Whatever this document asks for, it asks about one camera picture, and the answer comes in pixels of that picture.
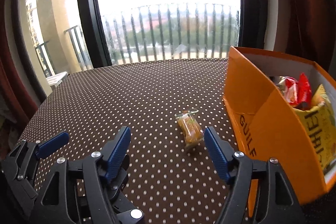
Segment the yellow honey butter chips bag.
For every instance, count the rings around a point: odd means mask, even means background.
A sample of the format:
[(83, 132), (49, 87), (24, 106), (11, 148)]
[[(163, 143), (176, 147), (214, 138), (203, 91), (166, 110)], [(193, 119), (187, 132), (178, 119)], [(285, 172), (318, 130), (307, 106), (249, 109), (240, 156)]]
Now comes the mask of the yellow honey butter chips bag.
[(311, 99), (309, 110), (294, 110), (299, 117), (325, 172), (335, 160), (335, 116), (330, 99), (322, 84)]

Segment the red silver snack packet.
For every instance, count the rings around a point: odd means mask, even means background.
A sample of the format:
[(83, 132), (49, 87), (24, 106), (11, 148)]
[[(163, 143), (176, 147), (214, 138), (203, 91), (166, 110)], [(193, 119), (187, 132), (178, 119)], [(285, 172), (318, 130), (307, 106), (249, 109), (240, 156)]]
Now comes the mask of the red silver snack packet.
[(298, 81), (289, 76), (276, 76), (273, 81), (290, 106), (298, 105)]

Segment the red cartoon face snack bag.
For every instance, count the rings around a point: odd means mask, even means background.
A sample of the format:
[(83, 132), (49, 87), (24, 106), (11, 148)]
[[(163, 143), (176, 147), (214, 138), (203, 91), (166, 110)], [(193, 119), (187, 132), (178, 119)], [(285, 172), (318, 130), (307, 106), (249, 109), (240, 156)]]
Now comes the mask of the red cartoon face snack bag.
[(305, 73), (301, 73), (298, 80), (298, 106), (300, 110), (310, 109), (312, 91)]

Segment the brown polka dot tablecloth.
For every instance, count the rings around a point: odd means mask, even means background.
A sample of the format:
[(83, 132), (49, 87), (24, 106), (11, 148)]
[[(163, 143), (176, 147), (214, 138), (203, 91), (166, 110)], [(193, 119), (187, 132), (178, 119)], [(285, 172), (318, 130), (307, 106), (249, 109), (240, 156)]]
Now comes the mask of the brown polka dot tablecloth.
[(40, 189), (59, 157), (82, 159), (122, 126), (131, 131), (124, 195), (147, 223), (214, 223), (228, 194), (207, 148), (185, 149), (175, 115), (192, 110), (236, 146), (222, 96), (226, 59), (181, 59), (93, 69), (69, 75), (42, 103), (22, 139), (44, 141), (66, 131), (69, 143), (39, 165)]

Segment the orange cardboard box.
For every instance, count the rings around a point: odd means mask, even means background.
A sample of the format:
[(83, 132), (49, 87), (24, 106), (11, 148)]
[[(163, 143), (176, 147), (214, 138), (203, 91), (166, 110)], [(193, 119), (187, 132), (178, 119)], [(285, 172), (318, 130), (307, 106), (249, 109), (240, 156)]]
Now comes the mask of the orange cardboard box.
[(322, 84), (335, 116), (335, 80), (317, 63), (285, 53), (232, 47), (223, 100), (238, 148), (252, 159), (279, 160), (307, 223), (335, 223), (335, 160), (324, 172), (295, 108), (276, 76), (305, 73), (313, 95)]

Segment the small yellow wrapped pastry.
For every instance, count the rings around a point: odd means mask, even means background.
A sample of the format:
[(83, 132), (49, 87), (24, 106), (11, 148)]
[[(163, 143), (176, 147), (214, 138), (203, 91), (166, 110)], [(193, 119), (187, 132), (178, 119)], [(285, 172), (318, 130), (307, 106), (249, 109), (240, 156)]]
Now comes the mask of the small yellow wrapped pastry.
[(203, 130), (195, 118), (197, 113), (197, 109), (189, 109), (175, 114), (175, 120), (183, 133), (186, 150), (195, 147), (204, 139)]

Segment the white air conditioner unit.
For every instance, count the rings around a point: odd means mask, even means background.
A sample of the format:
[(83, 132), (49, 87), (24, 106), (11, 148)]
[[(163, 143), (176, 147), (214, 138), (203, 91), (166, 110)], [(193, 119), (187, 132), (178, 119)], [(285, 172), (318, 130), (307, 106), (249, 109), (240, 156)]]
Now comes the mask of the white air conditioner unit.
[(52, 90), (55, 90), (68, 76), (68, 72), (61, 72), (56, 75), (47, 77), (46, 80)]

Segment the dark red left curtain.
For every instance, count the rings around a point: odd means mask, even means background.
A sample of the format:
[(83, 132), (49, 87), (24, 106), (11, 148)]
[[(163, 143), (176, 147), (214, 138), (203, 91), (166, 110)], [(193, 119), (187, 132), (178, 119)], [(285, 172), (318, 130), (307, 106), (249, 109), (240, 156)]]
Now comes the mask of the dark red left curtain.
[(22, 83), (10, 53), (5, 29), (5, 0), (1, 0), (1, 96), (23, 131), (38, 107)]

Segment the dark red curtain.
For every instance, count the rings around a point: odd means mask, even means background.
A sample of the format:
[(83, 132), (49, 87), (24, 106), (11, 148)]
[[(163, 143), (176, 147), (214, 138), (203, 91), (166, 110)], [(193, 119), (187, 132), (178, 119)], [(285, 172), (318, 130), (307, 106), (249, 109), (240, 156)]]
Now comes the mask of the dark red curtain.
[(335, 0), (241, 0), (239, 46), (288, 53), (335, 74)]
[(23, 131), (38, 107), (22, 83), (10, 53), (5, 29), (5, 0), (1, 0), (1, 96)]

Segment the balcony metal railing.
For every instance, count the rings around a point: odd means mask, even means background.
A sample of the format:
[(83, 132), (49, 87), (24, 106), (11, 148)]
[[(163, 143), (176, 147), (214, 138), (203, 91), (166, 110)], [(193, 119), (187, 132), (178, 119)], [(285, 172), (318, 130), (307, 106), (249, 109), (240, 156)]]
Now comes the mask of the balcony metal railing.
[[(26, 6), (34, 48), (46, 77), (93, 68), (77, 14), (66, 16), (62, 38), (70, 55), (57, 68), (52, 39), (43, 36), (37, 6)], [(106, 47), (113, 65), (170, 59), (226, 58), (237, 46), (240, 12), (220, 4), (146, 5), (100, 8)]]

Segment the dark red right curtain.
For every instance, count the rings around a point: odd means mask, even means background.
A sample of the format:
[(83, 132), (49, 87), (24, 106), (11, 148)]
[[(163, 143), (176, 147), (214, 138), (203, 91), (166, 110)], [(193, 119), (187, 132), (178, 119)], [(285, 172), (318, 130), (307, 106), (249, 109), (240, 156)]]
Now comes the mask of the dark red right curtain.
[(335, 0), (241, 0), (239, 46), (288, 53), (335, 74)]

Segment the black window frame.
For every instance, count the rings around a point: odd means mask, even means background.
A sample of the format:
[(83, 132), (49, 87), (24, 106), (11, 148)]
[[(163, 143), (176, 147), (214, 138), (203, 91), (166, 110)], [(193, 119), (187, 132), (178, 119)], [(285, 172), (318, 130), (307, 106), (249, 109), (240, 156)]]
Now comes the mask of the black window frame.
[(112, 61), (102, 26), (98, 0), (77, 0), (77, 4), (84, 39), (93, 67), (111, 66)]

